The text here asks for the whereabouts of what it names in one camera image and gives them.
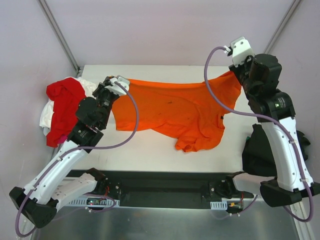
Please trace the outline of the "orange t-shirt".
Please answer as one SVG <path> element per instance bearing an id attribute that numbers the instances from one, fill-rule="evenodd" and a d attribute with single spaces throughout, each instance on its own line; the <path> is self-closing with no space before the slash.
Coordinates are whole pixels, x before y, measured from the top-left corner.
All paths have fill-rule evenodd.
<path id="1" fill-rule="evenodd" d="M 228 71 L 208 83 L 165 83 L 130 80 L 129 93 L 112 107 L 116 130 L 153 130 L 175 138 L 175 148 L 185 153 L 210 150 L 218 146 L 224 135 L 224 116 L 228 111 L 211 96 L 213 93 L 233 109 L 241 94 L 241 85 Z"/>

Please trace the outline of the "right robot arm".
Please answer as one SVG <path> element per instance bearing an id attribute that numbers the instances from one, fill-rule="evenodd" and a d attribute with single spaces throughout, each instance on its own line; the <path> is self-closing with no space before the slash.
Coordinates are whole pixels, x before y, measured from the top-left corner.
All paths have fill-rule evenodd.
<path id="1" fill-rule="evenodd" d="M 266 134 L 276 167 L 276 176 L 240 173 L 225 184 L 232 198 L 252 184 L 270 207 L 283 207 L 320 193 L 311 177 L 298 140 L 295 109 L 290 96 L 278 89 L 282 66 L 270 54 L 245 54 L 229 69 L 242 86 L 248 105 Z"/>

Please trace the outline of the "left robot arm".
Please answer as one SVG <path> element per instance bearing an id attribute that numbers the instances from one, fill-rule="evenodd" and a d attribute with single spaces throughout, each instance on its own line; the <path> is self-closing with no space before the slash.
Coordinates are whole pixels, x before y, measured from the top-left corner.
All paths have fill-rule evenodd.
<path id="1" fill-rule="evenodd" d="M 28 219 L 35 229 L 48 225 L 57 212 L 82 195 L 107 197 L 108 178 L 99 170 L 90 168 L 66 185 L 60 183 L 73 166 L 86 158 L 98 146 L 106 129 L 114 102 L 127 95 L 130 81 L 120 75 L 108 76 L 97 86 L 92 97 L 84 97 L 75 105 L 75 125 L 58 153 L 45 168 L 24 187 L 14 187 L 9 196 L 18 210 L 15 229 L 20 217 Z"/>

